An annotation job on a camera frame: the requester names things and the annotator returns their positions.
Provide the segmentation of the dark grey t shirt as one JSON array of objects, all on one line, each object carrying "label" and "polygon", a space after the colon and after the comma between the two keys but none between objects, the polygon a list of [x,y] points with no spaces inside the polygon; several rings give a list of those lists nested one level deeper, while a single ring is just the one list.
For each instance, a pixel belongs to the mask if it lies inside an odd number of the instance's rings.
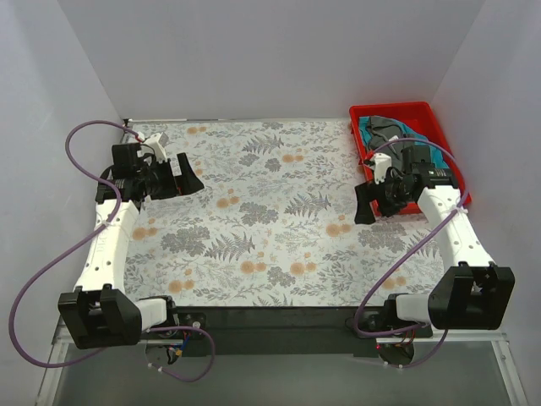
[{"label": "dark grey t shirt", "polygon": [[403,136],[401,126],[397,121],[381,116],[369,116],[366,129],[371,135],[368,148],[373,151],[391,139],[399,139]]}]

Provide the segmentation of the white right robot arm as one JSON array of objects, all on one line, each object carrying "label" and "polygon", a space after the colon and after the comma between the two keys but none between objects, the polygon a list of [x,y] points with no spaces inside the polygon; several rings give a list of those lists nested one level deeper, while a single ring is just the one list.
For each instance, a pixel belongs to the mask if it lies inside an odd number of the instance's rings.
[{"label": "white right robot arm", "polygon": [[487,253],[470,223],[460,190],[449,168],[432,161],[433,142],[407,138],[402,166],[393,167],[380,149],[369,152],[364,163],[373,179],[356,186],[357,224],[375,221],[371,203],[380,214],[391,217],[414,203],[425,215],[432,231],[397,263],[399,268],[430,240],[439,246],[445,273],[428,294],[397,294],[386,300],[375,325],[367,331],[360,325],[365,301],[356,311],[352,327],[360,336],[401,336],[423,326],[440,330],[496,330],[500,327],[515,285],[508,266],[498,266]]}]

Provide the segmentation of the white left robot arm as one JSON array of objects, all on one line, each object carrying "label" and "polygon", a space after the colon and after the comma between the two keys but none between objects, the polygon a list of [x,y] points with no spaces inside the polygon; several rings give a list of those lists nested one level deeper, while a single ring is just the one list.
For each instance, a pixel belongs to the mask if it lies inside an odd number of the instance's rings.
[{"label": "white left robot arm", "polygon": [[177,155],[180,173],[158,146],[112,147],[112,165],[96,191],[96,229],[84,269],[71,293],[63,293],[58,310],[77,348],[135,345],[150,330],[173,337],[180,319],[167,295],[131,300],[124,273],[129,241],[146,200],[168,200],[204,188],[184,153]]}]

